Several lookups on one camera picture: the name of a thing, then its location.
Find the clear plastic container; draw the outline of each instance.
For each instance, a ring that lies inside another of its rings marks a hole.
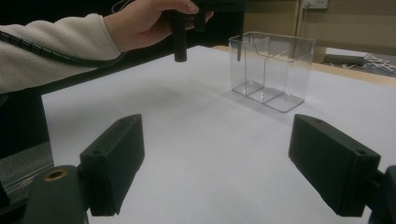
[[[315,40],[246,33],[229,43],[233,91],[281,112],[304,102]]]

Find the finger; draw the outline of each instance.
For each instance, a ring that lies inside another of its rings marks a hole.
[[[190,0],[152,0],[153,7],[159,11],[175,9],[185,14],[196,14],[199,11]]]
[[[208,22],[213,17],[213,12],[206,12],[205,14],[205,22]],[[194,20],[193,17],[186,18],[186,30],[190,30],[194,28]]]

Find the screw hole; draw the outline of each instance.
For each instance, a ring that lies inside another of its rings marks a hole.
[[[65,175],[67,175],[67,170],[54,170],[48,173],[44,179],[46,181],[53,181],[53,180],[58,180],[63,178]]]

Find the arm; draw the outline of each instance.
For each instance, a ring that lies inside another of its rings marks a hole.
[[[110,60],[121,52],[153,45],[171,34],[161,17],[167,9],[198,12],[190,0],[136,0],[105,18],[65,18],[55,23],[34,21],[26,26],[0,26],[0,30],[47,49],[81,59]],[[186,28],[192,28],[188,22]],[[47,60],[0,41],[0,93],[43,85],[92,70]]]

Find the wall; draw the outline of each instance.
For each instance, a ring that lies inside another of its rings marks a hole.
[[[300,1],[247,2],[245,31],[304,35],[322,47],[396,55],[395,0],[329,0],[328,9],[306,14]]]

